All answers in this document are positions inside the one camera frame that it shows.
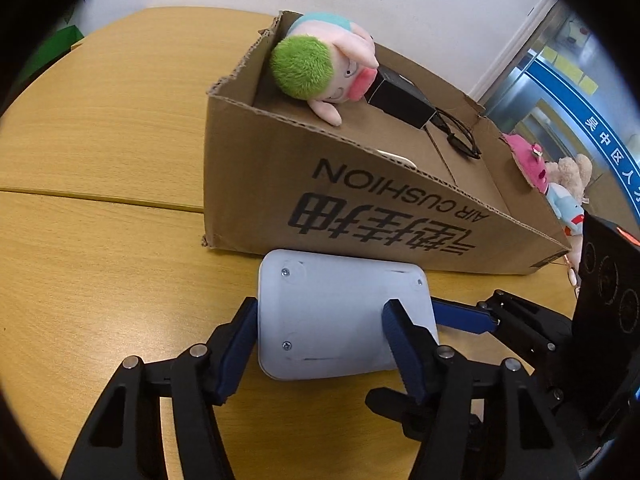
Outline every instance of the green fuzzy hair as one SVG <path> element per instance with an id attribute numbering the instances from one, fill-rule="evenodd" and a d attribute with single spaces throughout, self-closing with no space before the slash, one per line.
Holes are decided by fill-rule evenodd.
<path id="1" fill-rule="evenodd" d="M 334 76 L 329 47 L 313 36 L 289 36 L 271 53 L 271 71 L 280 89 L 296 99 L 320 94 Z"/>

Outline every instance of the beige plush toy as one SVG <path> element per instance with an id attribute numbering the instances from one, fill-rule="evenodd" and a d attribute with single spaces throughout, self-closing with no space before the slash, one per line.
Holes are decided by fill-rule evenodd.
<path id="1" fill-rule="evenodd" d="M 558 162 L 547 162 L 546 178 L 563 186 L 575 198 L 578 204 L 588 203 L 584 197 L 584 188 L 591 179 L 593 165 L 589 157 L 579 153 L 575 160 L 570 156 L 561 158 Z M 569 280 L 573 286 L 578 285 L 578 268 L 582 254 L 582 235 L 568 236 L 572 250 L 565 256 L 569 266 Z"/>

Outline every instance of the small black rectangular box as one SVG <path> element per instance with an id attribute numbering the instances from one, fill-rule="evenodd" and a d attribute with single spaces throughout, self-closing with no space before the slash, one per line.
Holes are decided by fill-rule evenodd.
<path id="1" fill-rule="evenodd" d="M 370 105 L 416 128 L 423 127 L 436 113 L 416 85 L 382 65 L 364 98 Z"/>

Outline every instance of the yellow sticky note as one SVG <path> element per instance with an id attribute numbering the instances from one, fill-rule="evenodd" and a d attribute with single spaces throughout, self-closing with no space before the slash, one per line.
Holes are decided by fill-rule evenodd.
<path id="1" fill-rule="evenodd" d="M 587 95 L 593 95 L 593 93 L 598 89 L 598 84 L 586 74 L 578 86 L 582 88 L 584 93 Z"/>
<path id="2" fill-rule="evenodd" d="M 545 58 L 549 63 L 553 63 L 556 60 L 558 53 L 550 46 L 546 46 L 542 49 L 542 52 L 540 52 L 540 56 Z"/>
<path id="3" fill-rule="evenodd" d="M 558 54 L 554 66 L 574 83 L 578 84 L 580 82 L 583 75 L 582 70 L 564 56 Z"/>

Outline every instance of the white rounded rectangular object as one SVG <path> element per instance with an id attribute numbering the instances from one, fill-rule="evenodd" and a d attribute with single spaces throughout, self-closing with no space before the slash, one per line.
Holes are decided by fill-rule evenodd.
<path id="1" fill-rule="evenodd" d="M 258 276 L 258 360 L 270 377 L 300 380 L 396 368 L 382 308 L 401 301 L 438 341 L 424 271 L 415 265 L 278 249 Z"/>

